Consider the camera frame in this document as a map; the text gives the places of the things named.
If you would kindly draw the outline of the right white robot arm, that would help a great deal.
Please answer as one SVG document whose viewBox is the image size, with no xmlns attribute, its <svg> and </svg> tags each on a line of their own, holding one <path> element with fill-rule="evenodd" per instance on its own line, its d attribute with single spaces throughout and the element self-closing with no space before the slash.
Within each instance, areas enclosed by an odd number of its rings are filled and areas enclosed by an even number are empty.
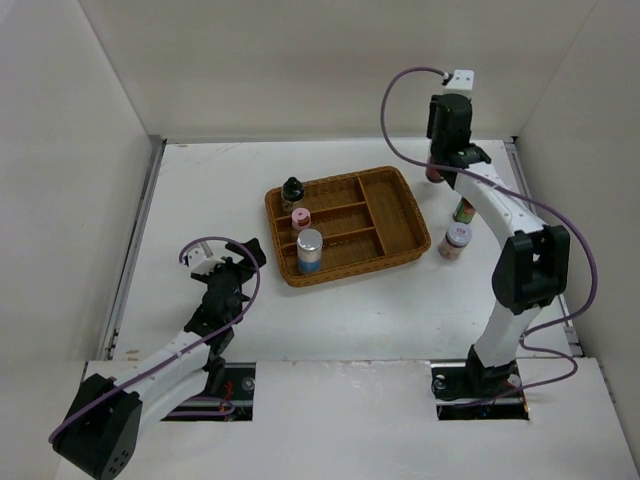
<svg viewBox="0 0 640 480">
<path fill-rule="evenodd" d="M 564 292 L 570 234 L 546 224 L 504 186 L 489 155 L 470 140 L 471 119 L 467 97 L 432 97 L 429 168 L 474 207 L 502 248 L 491 277 L 495 305 L 463 373 L 466 388 L 483 396 L 512 374 L 522 335 Z"/>
</svg>

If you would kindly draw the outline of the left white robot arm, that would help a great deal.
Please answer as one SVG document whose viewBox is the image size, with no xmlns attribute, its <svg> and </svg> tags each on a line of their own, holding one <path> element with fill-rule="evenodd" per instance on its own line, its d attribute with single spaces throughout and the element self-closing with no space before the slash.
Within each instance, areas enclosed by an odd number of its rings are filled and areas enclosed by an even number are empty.
<svg viewBox="0 0 640 480">
<path fill-rule="evenodd" d="M 244 285 L 261 281 L 266 256 L 258 239 L 221 241 L 215 256 L 202 237 L 178 257 L 192 279 L 206 287 L 185 327 L 146 360 L 116 377 L 94 374 L 81 382 L 62 423 L 48 442 L 62 458 L 93 479 L 114 479 L 135 451 L 138 438 L 197 395 L 214 398 L 224 387 L 222 354 L 256 300 Z"/>
</svg>

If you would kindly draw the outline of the yellow-cap red sauce bottle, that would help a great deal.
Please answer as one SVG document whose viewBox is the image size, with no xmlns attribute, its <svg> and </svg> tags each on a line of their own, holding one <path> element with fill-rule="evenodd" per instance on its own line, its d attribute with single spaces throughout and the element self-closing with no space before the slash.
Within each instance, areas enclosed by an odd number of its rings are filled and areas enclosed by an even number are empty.
<svg viewBox="0 0 640 480">
<path fill-rule="evenodd" d="M 475 213 L 476 210 L 473 205 L 466 198 L 461 198 L 452 214 L 452 218 L 455 222 L 470 224 Z"/>
</svg>

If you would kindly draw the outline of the black-cap spice bottle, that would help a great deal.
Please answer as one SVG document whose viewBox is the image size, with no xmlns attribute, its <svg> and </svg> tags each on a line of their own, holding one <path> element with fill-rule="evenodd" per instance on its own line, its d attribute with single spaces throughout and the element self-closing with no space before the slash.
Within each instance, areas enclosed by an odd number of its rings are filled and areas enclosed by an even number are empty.
<svg viewBox="0 0 640 480">
<path fill-rule="evenodd" d="M 281 205 L 285 213 L 291 213 L 304 199 L 305 187 L 296 177 L 289 177 L 281 187 Z"/>
</svg>

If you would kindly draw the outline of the pink-cap spice bottle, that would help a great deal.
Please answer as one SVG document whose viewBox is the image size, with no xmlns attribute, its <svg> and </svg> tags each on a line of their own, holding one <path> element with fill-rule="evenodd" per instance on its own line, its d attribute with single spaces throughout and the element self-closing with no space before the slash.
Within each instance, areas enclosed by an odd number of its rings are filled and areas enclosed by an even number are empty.
<svg viewBox="0 0 640 480">
<path fill-rule="evenodd" d="M 299 233 L 311 226 L 311 213 L 304 207 L 299 207 L 291 212 L 291 238 L 296 241 Z"/>
</svg>

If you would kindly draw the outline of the white-lid brown spice jar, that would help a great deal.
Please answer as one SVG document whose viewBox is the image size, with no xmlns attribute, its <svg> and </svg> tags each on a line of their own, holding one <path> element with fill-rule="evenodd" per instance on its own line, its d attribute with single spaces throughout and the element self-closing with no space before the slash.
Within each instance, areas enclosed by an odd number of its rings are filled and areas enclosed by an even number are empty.
<svg viewBox="0 0 640 480">
<path fill-rule="evenodd" d="M 438 245 L 439 254 L 449 260 L 457 260 L 472 240 L 472 230 L 468 224 L 452 223 Z"/>
</svg>

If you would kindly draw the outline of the silver-lid blue-label jar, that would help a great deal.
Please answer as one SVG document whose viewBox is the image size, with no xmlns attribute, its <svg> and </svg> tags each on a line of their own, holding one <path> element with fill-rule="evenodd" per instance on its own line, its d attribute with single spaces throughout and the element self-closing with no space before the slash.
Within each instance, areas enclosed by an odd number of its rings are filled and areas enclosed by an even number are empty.
<svg viewBox="0 0 640 480">
<path fill-rule="evenodd" d="M 302 274 L 320 270 L 323 253 L 322 234 L 313 228 L 303 230 L 296 240 L 297 264 Z"/>
</svg>

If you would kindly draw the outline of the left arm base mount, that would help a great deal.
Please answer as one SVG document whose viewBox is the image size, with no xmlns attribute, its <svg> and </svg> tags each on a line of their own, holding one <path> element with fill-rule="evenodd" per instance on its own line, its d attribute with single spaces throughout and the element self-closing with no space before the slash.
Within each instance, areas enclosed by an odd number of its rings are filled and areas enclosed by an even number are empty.
<svg viewBox="0 0 640 480">
<path fill-rule="evenodd" d="M 184 401 L 165 422 L 249 422 L 256 391 L 255 363 L 227 363 L 211 372 L 204 390 Z"/>
</svg>

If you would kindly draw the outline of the tall clear black-cap bottle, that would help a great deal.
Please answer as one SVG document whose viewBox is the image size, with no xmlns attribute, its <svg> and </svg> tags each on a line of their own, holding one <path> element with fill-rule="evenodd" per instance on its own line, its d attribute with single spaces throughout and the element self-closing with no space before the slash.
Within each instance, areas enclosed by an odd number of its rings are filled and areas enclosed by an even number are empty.
<svg viewBox="0 0 640 480">
<path fill-rule="evenodd" d="M 439 184 L 445 181 L 445 178 L 440 173 L 440 170 L 437 168 L 437 162 L 433 156 L 431 156 L 427 161 L 425 176 L 429 182 L 434 184 Z"/>
</svg>

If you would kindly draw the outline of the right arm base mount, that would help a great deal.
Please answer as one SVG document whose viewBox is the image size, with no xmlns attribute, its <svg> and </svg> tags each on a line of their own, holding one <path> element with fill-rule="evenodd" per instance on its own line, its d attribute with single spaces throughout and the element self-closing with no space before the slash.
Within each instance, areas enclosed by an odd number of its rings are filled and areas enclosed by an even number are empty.
<svg viewBox="0 0 640 480">
<path fill-rule="evenodd" d="M 441 421 L 529 419 L 515 361 L 491 369 L 471 362 L 433 364 L 431 391 Z"/>
</svg>

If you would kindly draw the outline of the brown wicker divided basket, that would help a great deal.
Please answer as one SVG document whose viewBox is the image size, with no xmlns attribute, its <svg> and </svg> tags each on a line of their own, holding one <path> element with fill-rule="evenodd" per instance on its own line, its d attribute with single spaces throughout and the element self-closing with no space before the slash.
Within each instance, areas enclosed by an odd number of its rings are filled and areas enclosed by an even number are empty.
<svg viewBox="0 0 640 480">
<path fill-rule="evenodd" d="M 304 183 L 302 206 L 323 237 L 320 269 L 298 267 L 297 231 L 281 189 L 265 195 L 279 271 L 296 288 L 400 266 L 419 259 L 431 238 L 416 199 L 395 167 L 383 166 Z"/>
</svg>

